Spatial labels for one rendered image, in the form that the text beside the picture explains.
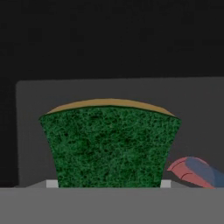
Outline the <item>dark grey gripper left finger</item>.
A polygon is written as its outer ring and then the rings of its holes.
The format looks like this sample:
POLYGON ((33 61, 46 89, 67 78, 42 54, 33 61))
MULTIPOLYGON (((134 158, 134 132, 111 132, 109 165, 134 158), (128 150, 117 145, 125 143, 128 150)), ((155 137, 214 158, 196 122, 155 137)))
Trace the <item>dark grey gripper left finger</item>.
POLYGON ((34 185, 30 185, 30 188, 58 188, 59 183, 57 179, 47 179, 41 182, 38 182, 34 185))

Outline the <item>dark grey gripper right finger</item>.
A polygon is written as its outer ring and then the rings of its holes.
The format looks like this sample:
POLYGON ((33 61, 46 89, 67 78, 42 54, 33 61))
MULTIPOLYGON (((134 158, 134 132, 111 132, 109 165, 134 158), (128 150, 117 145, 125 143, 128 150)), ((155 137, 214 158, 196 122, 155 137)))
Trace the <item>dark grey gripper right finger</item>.
POLYGON ((180 183, 175 182, 175 181, 170 180, 170 179, 163 179, 161 181, 160 187, 161 188, 186 188, 185 185, 181 185, 180 183))

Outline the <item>green and yellow sponge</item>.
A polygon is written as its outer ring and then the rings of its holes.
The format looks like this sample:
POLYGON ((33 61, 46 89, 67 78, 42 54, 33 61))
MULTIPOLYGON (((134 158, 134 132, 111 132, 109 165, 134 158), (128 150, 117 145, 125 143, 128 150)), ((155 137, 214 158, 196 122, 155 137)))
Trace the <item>green and yellow sponge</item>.
POLYGON ((181 126, 159 108, 110 100, 56 108, 39 122, 63 188, 159 187, 181 126))

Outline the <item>grey sink basin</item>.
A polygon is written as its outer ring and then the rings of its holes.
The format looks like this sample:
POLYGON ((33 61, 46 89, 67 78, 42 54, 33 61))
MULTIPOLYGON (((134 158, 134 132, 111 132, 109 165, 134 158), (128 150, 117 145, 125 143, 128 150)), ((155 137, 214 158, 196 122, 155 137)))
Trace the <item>grey sink basin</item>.
POLYGON ((129 99, 167 109, 182 120, 168 161, 193 156, 224 172, 224 78, 20 81, 16 103, 21 187, 56 178, 39 117, 57 106, 94 98, 129 99))

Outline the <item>red and blue object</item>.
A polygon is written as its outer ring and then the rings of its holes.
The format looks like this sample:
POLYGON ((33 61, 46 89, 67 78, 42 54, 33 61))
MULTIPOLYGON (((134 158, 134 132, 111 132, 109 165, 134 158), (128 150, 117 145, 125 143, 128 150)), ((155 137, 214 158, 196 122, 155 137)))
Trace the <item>red and blue object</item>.
POLYGON ((203 188, 224 188, 224 173, 210 166, 198 157, 182 157, 174 161, 168 172, 182 181, 203 188))

